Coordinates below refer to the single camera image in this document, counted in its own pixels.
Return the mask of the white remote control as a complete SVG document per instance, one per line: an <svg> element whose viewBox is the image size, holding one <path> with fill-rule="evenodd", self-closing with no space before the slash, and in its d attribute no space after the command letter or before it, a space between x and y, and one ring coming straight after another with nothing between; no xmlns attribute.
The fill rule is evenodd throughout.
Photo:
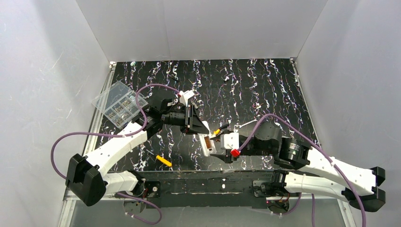
<svg viewBox="0 0 401 227"><path fill-rule="evenodd" d="M199 142L201 144L202 152L205 157L209 157L211 154L216 154L217 150L212 140L214 134L210 133L209 125L206 121L202 121L203 125L207 128L208 134L198 134Z"/></svg>

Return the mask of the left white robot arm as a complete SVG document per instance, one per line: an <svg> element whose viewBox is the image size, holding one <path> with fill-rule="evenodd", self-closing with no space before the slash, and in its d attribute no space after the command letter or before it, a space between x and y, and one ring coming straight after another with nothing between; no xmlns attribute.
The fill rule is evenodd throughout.
<svg viewBox="0 0 401 227"><path fill-rule="evenodd" d="M163 125L178 126L188 135L209 134L209 129L198 115L195 105L167 107L169 100L158 110L145 106L145 116L134 117L126 127L104 145L85 156L75 154L69 162L66 186L87 206L93 206L107 194L131 192L141 196L146 190L146 179L134 170L110 173L113 165L161 131Z"/></svg>

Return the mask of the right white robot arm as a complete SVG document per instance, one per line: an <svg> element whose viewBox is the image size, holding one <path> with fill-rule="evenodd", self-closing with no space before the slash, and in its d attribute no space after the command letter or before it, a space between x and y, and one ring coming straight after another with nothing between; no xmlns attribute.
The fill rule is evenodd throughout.
<svg viewBox="0 0 401 227"><path fill-rule="evenodd" d="M261 123L250 138L220 128L199 139L205 156L228 164L239 156L272 156L279 170L272 173L271 179L253 183L256 197L318 194L366 212L377 212L386 202L385 191L380 189L385 180L383 168L365 169L326 158L307 143L283 136L281 128L273 123Z"/></svg>

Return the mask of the silver hex key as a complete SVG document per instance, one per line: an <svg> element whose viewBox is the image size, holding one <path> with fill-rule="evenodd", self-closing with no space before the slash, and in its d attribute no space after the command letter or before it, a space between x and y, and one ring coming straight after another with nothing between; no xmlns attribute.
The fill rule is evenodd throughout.
<svg viewBox="0 0 401 227"><path fill-rule="evenodd" d="M253 122L257 122L257 121L258 121L257 119L253 119L253 120L251 120L251 121L248 121L248 122L246 122L246 123L243 123L243 124L239 125L238 127L239 127L239 128L242 128L242 127L244 127L244 126L246 126L246 125L249 125L249 124L251 124L251 123L253 123Z"/></svg>

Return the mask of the yellow black pliers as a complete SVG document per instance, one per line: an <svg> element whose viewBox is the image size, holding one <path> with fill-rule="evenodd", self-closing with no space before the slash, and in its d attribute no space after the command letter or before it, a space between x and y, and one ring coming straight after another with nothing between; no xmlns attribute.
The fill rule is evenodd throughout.
<svg viewBox="0 0 401 227"><path fill-rule="evenodd" d="M215 130L213 132L213 135L218 135L219 133L221 133L224 129L228 128L229 126L230 126L229 123L226 123L226 124L220 126L217 130Z"/></svg>

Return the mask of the clear plastic screw box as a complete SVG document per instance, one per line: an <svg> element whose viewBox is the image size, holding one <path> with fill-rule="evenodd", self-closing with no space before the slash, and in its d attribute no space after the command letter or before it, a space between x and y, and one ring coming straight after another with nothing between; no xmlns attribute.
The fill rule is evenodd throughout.
<svg viewBox="0 0 401 227"><path fill-rule="evenodd" d="M139 105L143 109L149 107L143 95L136 97L135 91L120 81L96 96L92 104L118 129L123 129L140 114Z"/></svg>

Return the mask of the aluminium frame rail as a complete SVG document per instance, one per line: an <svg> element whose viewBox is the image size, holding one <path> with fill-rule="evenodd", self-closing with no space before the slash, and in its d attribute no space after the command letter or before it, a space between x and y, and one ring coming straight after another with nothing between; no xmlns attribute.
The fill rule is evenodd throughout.
<svg viewBox="0 0 401 227"><path fill-rule="evenodd" d="M141 95L142 90L149 87L164 87L168 90L172 90L176 93L177 98L164 99L159 109L148 104L145 98ZM193 104L191 98L195 96L195 90L182 91L174 87L170 87L164 84L148 84L141 87L136 92L127 87L120 81L112 84L110 88L102 92L93 101L93 105L116 126L121 128L125 126L119 134L104 134L94 132L72 132L65 134L58 138L51 149L51 162L54 170L63 177L66 182L66 187L69 188L76 196L78 196L86 205L92 206L96 204L106 194L133 191L140 180L145 182L145 179L136 176L136 173L124 171L121 173L109 174L108 171L111 167L124 157L127 153L131 152L135 147L143 144L153 135L157 134L163 127L164 124L179 126L182 133L188 135L199 135L200 139L206 136L209 139L202 141L205 148L205 156L211 156L207 152L214 149L212 139L222 137L223 133L218 132L217 134L210 134L209 127L206 121L201 121L198 114L198 107ZM314 148L313 151L317 151L317 155L312 154L312 149L308 151L308 155L303 159L297 157L295 159L284 159L278 157L277 161L285 161L283 163L288 164L286 169L300 170L303 172L309 172L315 175L319 175L320 178L330 181L328 189L334 189L334 186L344 187L345 190L350 190L351 196L354 196L354 200L357 205L362 208L362 218L365 222L365 208L362 206L362 201L359 198L356 186L347 177L346 174L341 170L341 166L347 166L346 163L335 160L333 157L329 157L319 146L314 144L311 140L305 137L301 132L297 131L288 122L281 119L280 117L268 113L262 116L254 126L252 132L246 137L244 142L240 142L239 134L230 132L218 140L222 144L222 149L228 150L224 158L231 157L237 158L244 154L245 148L252 142L255 142L258 138L257 135L261 134L259 129L262 129L262 125L267 123L265 120L268 117L277 119L278 121L285 124L292 131L301 136L306 142ZM112 138L100 148L89 152L87 155L82 156L79 154L74 155L69 162L67 175L63 175L57 169L54 162L54 151L57 144L64 138L75 135L88 135L98 137L109 137ZM312 158L323 156L323 159L319 161L316 168L312 168Z"/></svg>

